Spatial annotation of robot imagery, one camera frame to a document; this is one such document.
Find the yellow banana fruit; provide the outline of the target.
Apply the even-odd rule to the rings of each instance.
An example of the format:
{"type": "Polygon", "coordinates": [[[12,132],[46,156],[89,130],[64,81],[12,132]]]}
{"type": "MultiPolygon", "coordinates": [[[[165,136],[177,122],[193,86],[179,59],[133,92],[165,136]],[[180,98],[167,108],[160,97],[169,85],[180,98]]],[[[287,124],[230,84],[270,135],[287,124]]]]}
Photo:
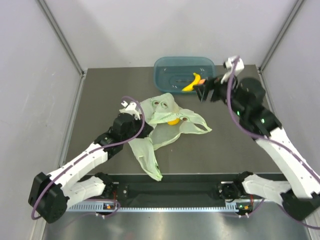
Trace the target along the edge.
{"type": "Polygon", "coordinates": [[[194,76],[194,80],[189,84],[187,85],[186,87],[184,87],[182,89],[183,92],[191,92],[194,90],[194,86],[196,85],[201,85],[199,83],[200,80],[204,79],[202,78],[199,74],[197,74],[196,72],[193,73],[193,76],[194,76]]]}

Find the light green plastic bag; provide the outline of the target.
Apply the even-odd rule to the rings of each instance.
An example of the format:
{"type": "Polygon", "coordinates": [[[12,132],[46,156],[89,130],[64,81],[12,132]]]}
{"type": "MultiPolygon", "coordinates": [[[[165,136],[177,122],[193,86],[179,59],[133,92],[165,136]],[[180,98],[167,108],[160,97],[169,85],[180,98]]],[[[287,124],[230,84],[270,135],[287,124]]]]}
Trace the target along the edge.
{"type": "Polygon", "coordinates": [[[129,146],[142,170],[153,180],[160,182],[163,175],[155,151],[174,143],[182,134],[203,135],[212,129],[202,116],[180,107],[171,93],[148,98],[140,105],[145,122],[153,127],[153,131],[148,137],[131,140],[129,146]],[[175,119],[180,119],[178,124],[167,124],[175,119]]]}

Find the yellow lemon fruit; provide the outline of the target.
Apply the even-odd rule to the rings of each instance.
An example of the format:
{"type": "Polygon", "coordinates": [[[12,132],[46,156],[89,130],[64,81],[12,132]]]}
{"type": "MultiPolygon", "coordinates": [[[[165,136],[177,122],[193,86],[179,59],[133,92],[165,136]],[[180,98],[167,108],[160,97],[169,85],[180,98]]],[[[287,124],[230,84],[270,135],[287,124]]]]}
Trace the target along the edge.
{"type": "Polygon", "coordinates": [[[174,126],[174,125],[178,124],[179,122],[180,122],[180,119],[176,118],[175,120],[168,121],[167,124],[170,126],[174,126]]]}

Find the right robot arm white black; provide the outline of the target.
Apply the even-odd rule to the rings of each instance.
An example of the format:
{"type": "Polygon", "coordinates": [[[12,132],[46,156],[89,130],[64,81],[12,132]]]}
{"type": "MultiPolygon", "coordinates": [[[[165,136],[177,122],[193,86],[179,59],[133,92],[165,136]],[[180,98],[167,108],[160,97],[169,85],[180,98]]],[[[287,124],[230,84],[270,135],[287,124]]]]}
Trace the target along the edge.
{"type": "Polygon", "coordinates": [[[320,176],[308,165],[291,143],[280,120],[263,106],[266,95],[259,80],[244,78],[222,81],[201,79],[193,86],[200,101],[222,101],[231,118],[273,160],[285,176],[274,181],[249,171],[232,182],[231,198],[256,195],[279,205],[296,221],[303,221],[320,207],[320,176]]]}

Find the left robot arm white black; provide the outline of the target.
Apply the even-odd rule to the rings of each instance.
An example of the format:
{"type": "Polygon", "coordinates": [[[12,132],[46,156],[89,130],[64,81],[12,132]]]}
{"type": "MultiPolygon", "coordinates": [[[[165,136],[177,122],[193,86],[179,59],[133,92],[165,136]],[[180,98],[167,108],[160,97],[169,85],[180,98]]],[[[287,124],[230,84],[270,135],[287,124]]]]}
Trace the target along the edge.
{"type": "Polygon", "coordinates": [[[153,129],[143,116],[120,113],[113,125],[80,155],[48,174],[40,172],[34,177],[28,198],[31,218],[43,218],[51,224],[82,201],[97,196],[109,198],[114,187],[105,173],[96,173],[86,180],[83,177],[122,151],[124,144],[145,139],[153,129]]]}

